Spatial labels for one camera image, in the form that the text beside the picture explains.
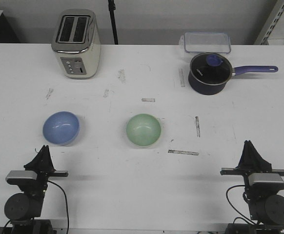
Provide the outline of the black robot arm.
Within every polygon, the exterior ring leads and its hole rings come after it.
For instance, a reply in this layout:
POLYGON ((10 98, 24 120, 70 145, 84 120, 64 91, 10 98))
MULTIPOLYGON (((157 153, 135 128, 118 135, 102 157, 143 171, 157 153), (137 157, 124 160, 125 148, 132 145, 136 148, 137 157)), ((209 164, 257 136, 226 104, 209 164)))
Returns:
POLYGON ((241 214, 244 223, 233 221, 227 234, 279 234, 284 230, 284 169, 273 169, 250 140, 244 142, 242 155, 235 168, 222 168, 221 175, 242 176, 243 199, 250 217, 241 214))
POLYGON ((8 198, 4 206, 7 224, 2 233, 11 234, 56 234, 51 220, 38 219, 41 216, 48 183, 63 188, 50 181, 50 177, 67 177, 67 171, 57 171, 52 163, 48 145, 43 145, 32 161, 23 166, 24 170, 11 170, 5 180, 10 185, 16 185, 21 190, 8 198))

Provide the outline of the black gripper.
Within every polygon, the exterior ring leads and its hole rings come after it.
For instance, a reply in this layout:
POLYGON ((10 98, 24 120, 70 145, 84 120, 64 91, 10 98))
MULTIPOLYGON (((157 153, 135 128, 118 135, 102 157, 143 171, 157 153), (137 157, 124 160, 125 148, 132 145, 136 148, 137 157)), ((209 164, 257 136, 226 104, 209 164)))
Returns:
POLYGON ((68 177, 68 171, 55 170, 48 145, 43 145, 32 161, 23 166, 32 173, 28 178, 20 180, 19 188, 32 197, 44 197, 49 177, 68 177))
POLYGON ((246 140, 244 142, 243 151, 238 166, 236 168, 221 168, 220 174, 222 176, 242 176, 247 195, 276 195, 279 191, 281 191, 251 187, 248 182, 248 177, 253 173, 275 173, 279 174, 281 178, 284 176, 284 170, 272 170, 271 163, 267 162, 261 157, 250 140, 246 140))

